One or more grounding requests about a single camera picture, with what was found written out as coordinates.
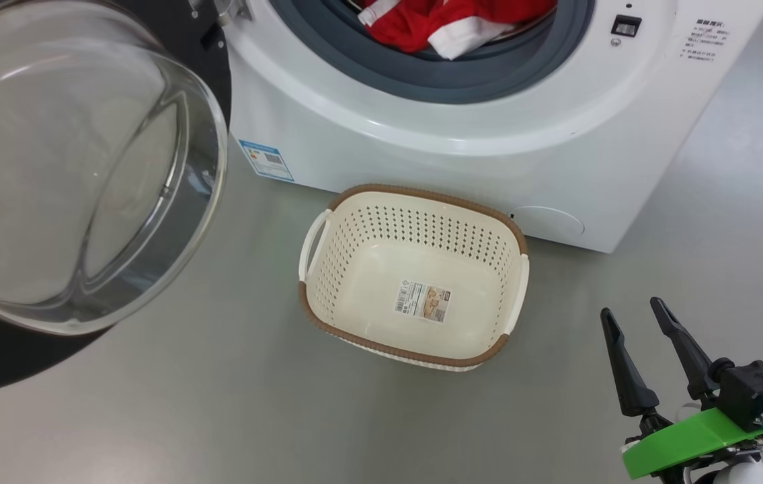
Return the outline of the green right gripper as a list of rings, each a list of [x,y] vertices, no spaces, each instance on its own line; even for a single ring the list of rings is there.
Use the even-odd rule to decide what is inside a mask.
[[[649,306],[661,332],[669,338],[688,380],[686,392],[701,404],[713,404],[719,384],[708,376],[712,360],[680,324],[663,299],[651,297]],[[641,417],[641,434],[622,448],[622,462],[633,480],[653,476],[659,481],[692,481],[692,472],[723,463],[723,468],[700,476],[700,481],[763,481],[763,414],[751,432],[738,427],[722,411],[701,411],[672,423],[655,408],[659,399],[643,382],[626,349],[626,338],[614,313],[600,310],[600,324],[614,377],[620,411]]]

